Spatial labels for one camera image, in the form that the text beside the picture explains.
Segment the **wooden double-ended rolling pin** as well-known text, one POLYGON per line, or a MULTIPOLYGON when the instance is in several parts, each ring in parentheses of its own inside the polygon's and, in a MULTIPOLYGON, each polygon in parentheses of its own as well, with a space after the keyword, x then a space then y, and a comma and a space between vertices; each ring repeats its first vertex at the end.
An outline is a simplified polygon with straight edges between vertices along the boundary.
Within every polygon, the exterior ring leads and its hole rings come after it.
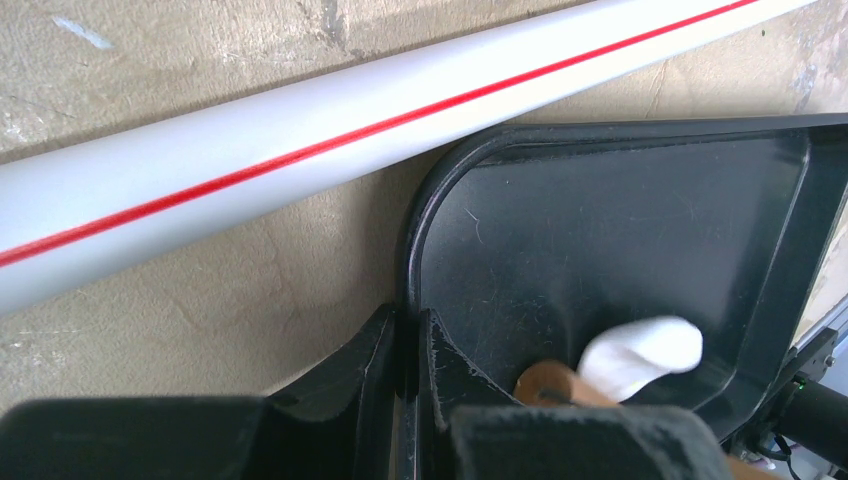
POLYGON ((520 374, 513 389, 533 408, 583 411, 583 422, 622 430, 657 464, 665 479, 774 479, 776 476, 724 454, 694 413, 669 405, 627 406, 612 400, 556 360, 543 360, 520 374))

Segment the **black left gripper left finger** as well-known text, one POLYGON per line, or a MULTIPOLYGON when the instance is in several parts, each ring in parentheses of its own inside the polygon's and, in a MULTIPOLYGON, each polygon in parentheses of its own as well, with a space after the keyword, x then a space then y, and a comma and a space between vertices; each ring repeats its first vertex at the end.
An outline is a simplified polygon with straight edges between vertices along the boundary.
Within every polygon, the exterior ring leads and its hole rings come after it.
POLYGON ((384 479, 395 312, 268 396, 44 399, 1 420, 5 479, 384 479))

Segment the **white dough ball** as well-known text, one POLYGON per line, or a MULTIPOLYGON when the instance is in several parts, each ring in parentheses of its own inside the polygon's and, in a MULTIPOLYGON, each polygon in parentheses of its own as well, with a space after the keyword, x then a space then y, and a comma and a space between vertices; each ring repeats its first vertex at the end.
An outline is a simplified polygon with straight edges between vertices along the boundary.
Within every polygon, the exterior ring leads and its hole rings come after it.
POLYGON ((577 375, 605 397, 623 402, 661 377, 695 369, 703 349, 702 332, 681 317, 637 320, 592 339, 577 375))

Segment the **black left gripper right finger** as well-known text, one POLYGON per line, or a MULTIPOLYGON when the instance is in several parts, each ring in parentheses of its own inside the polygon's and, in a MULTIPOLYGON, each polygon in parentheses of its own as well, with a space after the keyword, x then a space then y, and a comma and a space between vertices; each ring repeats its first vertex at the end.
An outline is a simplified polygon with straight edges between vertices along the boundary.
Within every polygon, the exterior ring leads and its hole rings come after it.
POLYGON ((673 406, 530 407, 471 364, 438 314, 420 326, 421 479, 730 479, 710 429, 673 406))

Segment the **black baking tray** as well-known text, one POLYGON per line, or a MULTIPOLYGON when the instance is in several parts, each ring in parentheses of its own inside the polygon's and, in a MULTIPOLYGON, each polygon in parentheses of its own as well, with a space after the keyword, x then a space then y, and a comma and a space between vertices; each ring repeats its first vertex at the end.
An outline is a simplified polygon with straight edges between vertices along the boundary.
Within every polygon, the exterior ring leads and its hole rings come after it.
POLYGON ((491 128, 414 197, 402 317, 415 329, 435 312, 504 390, 614 326, 684 318, 700 365, 636 401, 691 409, 726 438, 784 364, 846 187, 843 114, 491 128))

